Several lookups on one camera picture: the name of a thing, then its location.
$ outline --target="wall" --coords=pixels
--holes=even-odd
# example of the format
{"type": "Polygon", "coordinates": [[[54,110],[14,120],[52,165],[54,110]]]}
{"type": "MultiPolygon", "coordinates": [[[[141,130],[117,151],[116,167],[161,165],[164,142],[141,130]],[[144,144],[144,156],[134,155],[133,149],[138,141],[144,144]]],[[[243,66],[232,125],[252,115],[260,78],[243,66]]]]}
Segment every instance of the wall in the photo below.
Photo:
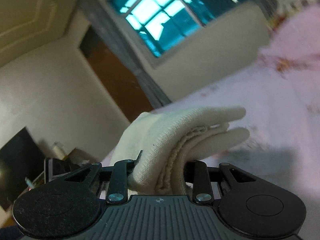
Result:
{"type": "MultiPolygon", "coordinates": [[[[102,160],[128,121],[63,38],[0,68],[0,147],[24,126],[45,151],[59,141],[102,160]]],[[[0,224],[5,217],[0,209],[0,224]]]]}
{"type": "MultiPolygon", "coordinates": [[[[156,68],[127,38],[146,71],[175,101],[253,62],[258,48],[269,41],[265,22],[257,5],[245,3],[189,37],[156,68]]],[[[79,45],[88,26],[81,11],[76,11],[68,33],[74,46],[79,45]]]]}

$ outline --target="window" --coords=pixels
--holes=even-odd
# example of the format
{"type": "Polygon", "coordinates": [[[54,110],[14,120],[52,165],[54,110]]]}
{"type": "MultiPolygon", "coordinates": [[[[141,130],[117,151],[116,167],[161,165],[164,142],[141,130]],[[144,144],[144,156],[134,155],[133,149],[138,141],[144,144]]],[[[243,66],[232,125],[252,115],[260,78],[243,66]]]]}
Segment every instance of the window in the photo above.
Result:
{"type": "Polygon", "coordinates": [[[245,0],[111,0],[155,57],[245,0]]]}

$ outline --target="ceiling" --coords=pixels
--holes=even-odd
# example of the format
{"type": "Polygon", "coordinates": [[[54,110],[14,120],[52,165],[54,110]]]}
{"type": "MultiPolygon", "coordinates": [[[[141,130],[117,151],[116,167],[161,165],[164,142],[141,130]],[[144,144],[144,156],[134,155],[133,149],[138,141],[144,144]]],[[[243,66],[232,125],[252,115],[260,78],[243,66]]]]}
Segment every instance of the ceiling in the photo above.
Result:
{"type": "Polygon", "coordinates": [[[77,0],[0,0],[0,67],[63,36],[77,0]]]}

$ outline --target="crosshair logo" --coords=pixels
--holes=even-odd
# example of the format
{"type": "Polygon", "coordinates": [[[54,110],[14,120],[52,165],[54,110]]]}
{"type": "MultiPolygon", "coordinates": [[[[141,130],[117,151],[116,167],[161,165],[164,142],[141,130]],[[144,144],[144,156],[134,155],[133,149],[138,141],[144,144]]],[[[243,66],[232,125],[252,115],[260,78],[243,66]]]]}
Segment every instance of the crosshair logo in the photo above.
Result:
{"type": "Polygon", "coordinates": [[[163,198],[157,198],[156,201],[157,201],[158,203],[162,203],[162,202],[164,201],[164,199],[163,199],[163,198]]]}

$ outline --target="black monitor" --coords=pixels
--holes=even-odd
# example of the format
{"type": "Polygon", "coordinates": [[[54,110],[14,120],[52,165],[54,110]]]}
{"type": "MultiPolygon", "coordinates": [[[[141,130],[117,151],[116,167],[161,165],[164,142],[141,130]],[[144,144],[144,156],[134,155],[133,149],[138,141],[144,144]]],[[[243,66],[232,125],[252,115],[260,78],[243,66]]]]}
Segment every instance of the black monitor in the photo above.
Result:
{"type": "Polygon", "coordinates": [[[44,158],[26,127],[0,149],[0,205],[4,210],[27,188],[25,178],[33,181],[41,174],[44,158]]]}

